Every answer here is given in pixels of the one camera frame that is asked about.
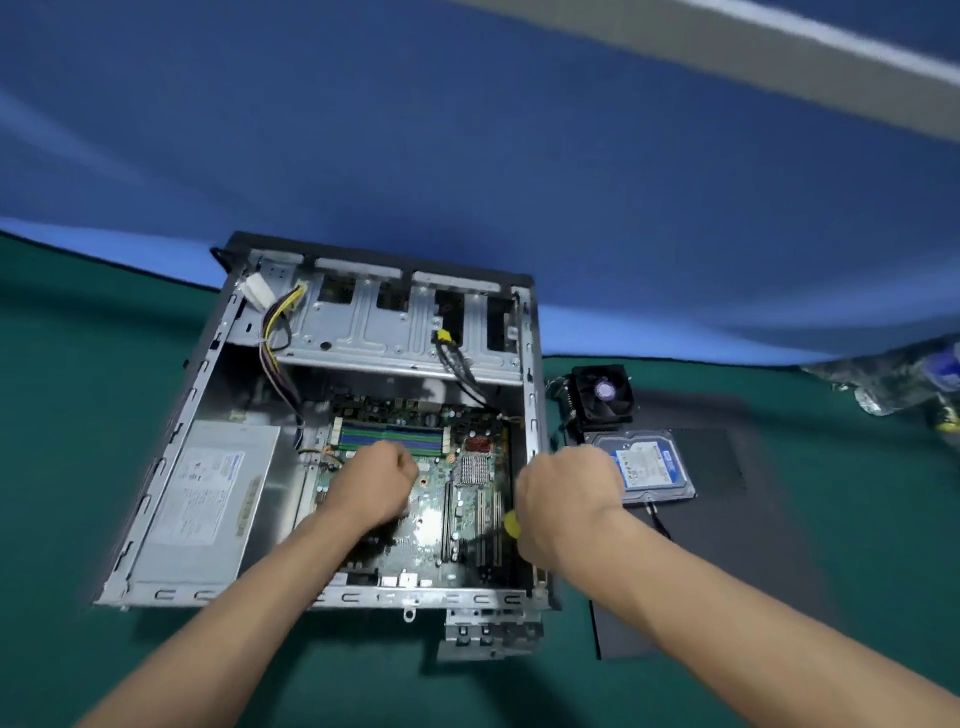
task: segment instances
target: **green mat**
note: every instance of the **green mat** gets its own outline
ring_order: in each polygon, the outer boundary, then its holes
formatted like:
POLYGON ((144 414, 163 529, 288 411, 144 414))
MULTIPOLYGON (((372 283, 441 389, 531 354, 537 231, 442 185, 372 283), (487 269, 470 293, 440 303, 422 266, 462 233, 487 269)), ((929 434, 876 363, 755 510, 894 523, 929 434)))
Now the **green mat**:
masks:
MULTIPOLYGON (((187 615, 87 606, 214 294, 0 238, 6 625, 0 726, 60 726, 187 615)), ((553 358, 554 376, 583 360, 553 358)), ((960 469, 913 418, 873 419, 795 372, 624 361, 636 386, 754 408, 846 630, 960 692, 960 469)), ((600 663, 587 601, 529 659, 438 667, 442 617, 308 615, 247 725, 738 725, 668 659, 600 663)))

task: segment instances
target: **blue backdrop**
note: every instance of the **blue backdrop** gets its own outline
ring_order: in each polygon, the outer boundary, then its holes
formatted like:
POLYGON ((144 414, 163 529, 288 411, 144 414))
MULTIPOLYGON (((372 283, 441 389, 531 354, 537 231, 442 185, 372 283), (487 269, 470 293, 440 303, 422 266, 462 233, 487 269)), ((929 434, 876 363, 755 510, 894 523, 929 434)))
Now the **blue backdrop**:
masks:
POLYGON ((439 0, 25 1, 0 54, 34 239, 213 284, 238 229, 532 273, 548 353, 960 329, 960 147, 676 65, 439 0))

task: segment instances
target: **cable connector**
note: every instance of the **cable connector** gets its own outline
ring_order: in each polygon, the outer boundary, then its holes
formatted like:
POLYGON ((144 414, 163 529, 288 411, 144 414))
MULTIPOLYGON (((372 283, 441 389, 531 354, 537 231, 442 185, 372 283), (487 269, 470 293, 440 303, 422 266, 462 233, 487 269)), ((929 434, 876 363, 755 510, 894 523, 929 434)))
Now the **cable connector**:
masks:
POLYGON ((244 298, 258 311, 266 311, 276 303, 276 295, 270 285, 259 273, 247 276, 237 284, 244 298))

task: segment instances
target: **yellow wire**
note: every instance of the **yellow wire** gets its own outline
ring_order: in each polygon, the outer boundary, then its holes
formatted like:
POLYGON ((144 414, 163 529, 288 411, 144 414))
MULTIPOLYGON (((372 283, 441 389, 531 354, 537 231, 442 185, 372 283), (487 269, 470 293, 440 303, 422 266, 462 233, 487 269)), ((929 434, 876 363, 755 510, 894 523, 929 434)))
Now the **yellow wire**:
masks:
POLYGON ((279 369, 280 364, 276 361, 273 350, 270 348, 270 336, 274 332, 274 324, 279 320, 280 316, 290 308, 294 303, 300 300, 303 294, 306 293, 306 286, 302 283, 294 288, 290 293, 287 294, 287 298, 284 299, 283 303, 277 307, 274 315, 270 317, 270 321, 267 322, 266 327, 263 329, 263 341, 265 348, 267 350, 267 355, 270 357, 270 360, 274 363, 274 366, 279 369))

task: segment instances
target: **hard drive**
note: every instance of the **hard drive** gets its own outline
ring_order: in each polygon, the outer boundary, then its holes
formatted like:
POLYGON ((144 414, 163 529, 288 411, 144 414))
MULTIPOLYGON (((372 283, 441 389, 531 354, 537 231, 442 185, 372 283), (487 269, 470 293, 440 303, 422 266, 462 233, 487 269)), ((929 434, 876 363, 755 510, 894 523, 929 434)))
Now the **hard drive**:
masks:
POLYGON ((623 475, 623 502, 658 503, 697 495, 670 430, 595 432, 588 443, 608 452, 623 475))

